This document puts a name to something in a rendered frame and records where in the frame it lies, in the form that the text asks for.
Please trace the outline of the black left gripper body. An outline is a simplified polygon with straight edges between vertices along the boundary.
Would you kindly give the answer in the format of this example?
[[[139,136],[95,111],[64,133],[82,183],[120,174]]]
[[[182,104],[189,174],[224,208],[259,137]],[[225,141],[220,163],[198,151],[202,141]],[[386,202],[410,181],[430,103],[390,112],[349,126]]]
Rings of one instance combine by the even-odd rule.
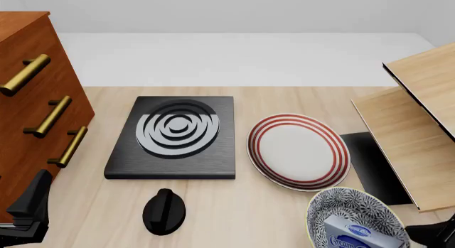
[[[0,224],[0,243],[41,243],[48,231],[48,222],[19,220],[23,225]]]

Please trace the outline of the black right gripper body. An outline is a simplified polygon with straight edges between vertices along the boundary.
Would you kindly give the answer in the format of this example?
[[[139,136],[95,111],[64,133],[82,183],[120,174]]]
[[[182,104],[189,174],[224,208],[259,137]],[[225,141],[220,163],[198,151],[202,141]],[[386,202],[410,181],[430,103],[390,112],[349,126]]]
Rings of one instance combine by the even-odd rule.
[[[441,248],[455,248],[455,213],[437,235]]]

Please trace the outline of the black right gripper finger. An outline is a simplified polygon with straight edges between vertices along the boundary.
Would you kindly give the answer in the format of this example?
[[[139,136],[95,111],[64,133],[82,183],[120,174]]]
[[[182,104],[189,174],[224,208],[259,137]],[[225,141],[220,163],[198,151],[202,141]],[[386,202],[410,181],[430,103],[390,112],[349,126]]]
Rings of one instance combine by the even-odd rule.
[[[444,228],[444,223],[430,225],[406,226],[405,230],[409,238],[422,245],[442,245],[442,240],[438,237]]]

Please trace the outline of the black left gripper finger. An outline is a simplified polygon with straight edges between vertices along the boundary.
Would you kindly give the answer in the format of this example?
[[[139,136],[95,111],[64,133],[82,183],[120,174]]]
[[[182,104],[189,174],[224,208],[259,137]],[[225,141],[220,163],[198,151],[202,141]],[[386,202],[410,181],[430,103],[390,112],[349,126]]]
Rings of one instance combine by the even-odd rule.
[[[48,220],[48,198],[52,175],[40,170],[27,189],[6,209],[14,220]]]

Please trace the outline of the blue-white cream cheese box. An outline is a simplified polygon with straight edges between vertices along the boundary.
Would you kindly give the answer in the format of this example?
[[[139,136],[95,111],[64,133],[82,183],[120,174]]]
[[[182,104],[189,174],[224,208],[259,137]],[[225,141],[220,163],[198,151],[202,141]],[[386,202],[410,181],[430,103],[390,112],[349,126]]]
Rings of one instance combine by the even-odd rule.
[[[324,220],[328,248],[404,248],[405,242],[336,215]]]

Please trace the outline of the blue-white patterned bowl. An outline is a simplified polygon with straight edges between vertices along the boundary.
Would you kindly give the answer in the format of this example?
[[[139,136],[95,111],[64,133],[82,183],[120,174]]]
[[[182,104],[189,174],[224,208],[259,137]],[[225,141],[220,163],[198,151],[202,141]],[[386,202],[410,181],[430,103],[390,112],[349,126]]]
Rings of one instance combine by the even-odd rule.
[[[398,216],[376,197],[353,188],[335,187],[317,192],[306,209],[306,232],[313,248],[328,248],[323,221],[335,215],[354,224],[394,237],[410,248],[410,237]]]

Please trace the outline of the pale wooden two-tier shelf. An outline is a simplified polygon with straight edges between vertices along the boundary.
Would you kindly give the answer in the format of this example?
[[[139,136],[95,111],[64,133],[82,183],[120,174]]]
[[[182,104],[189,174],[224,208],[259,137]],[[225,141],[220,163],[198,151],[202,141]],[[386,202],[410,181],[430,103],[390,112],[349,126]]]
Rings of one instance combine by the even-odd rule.
[[[353,106],[420,212],[455,207],[455,43],[382,66],[399,86]]]

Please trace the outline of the round black stove knob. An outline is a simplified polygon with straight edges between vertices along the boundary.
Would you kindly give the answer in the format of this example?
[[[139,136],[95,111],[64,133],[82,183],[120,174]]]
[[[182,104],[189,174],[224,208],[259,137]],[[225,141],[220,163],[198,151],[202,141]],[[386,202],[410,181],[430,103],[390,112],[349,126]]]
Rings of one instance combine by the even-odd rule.
[[[186,218],[183,199],[168,188],[162,188],[144,207],[142,219],[152,234],[164,236],[175,232]]]

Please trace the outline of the white plate with red rings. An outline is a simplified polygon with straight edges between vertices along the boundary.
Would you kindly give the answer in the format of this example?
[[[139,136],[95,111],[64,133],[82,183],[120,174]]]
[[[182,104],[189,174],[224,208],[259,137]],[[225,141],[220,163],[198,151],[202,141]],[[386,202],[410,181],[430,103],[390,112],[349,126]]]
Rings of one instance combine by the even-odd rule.
[[[246,138],[253,166],[284,188],[316,192],[340,184],[351,157],[345,141],[313,117],[280,113],[257,122]]]

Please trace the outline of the brown wooden cabinet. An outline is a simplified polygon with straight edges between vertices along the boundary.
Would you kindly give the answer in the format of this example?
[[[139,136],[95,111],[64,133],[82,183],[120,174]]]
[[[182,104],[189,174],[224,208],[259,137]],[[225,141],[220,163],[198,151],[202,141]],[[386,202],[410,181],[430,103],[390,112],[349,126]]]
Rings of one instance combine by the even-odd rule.
[[[23,60],[50,57],[50,63],[17,94],[0,93],[0,223],[13,218],[6,212],[42,169],[56,176],[60,169],[47,164],[59,158],[71,136],[69,130],[88,127],[95,113],[46,12],[0,11],[0,85],[25,65]],[[54,108],[49,100],[70,96],[72,102],[43,139],[24,134],[37,127]]]

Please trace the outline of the flat black stove plate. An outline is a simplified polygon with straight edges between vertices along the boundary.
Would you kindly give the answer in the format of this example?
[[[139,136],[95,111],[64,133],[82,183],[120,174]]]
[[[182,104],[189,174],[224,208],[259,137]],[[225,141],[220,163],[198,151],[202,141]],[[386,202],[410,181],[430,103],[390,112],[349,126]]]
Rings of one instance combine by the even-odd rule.
[[[235,179],[234,98],[139,96],[106,179]]]

